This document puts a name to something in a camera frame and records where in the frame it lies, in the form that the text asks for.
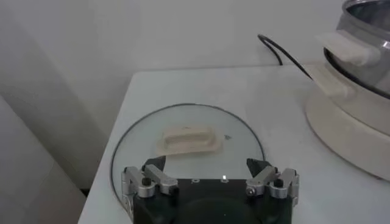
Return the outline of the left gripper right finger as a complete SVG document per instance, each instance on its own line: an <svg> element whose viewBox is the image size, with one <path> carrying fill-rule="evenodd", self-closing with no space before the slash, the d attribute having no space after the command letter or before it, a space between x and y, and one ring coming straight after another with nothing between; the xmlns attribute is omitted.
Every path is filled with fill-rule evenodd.
<svg viewBox="0 0 390 224"><path fill-rule="evenodd" d="M246 195L256 197L266 193L272 198L292 200L292 206L299 201L299 174L286 168L282 172L267 161L248 158L247 167L252 178L246 180Z"/></svg>

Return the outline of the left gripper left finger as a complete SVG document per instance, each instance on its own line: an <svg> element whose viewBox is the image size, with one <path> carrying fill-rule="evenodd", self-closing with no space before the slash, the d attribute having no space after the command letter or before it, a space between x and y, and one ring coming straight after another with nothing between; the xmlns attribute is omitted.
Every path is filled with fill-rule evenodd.
<svg viewBox="0 0 390 224"><path fill-rule="evenodd" d="M121 172L121 203L128 213L133 212L136 196L151 198L155 195L156 188L159 188L162 194L174 194L179 182L163 172L165 162L166 157L159 156L148 159L141 169L134 166L125 167Z"/></svg>

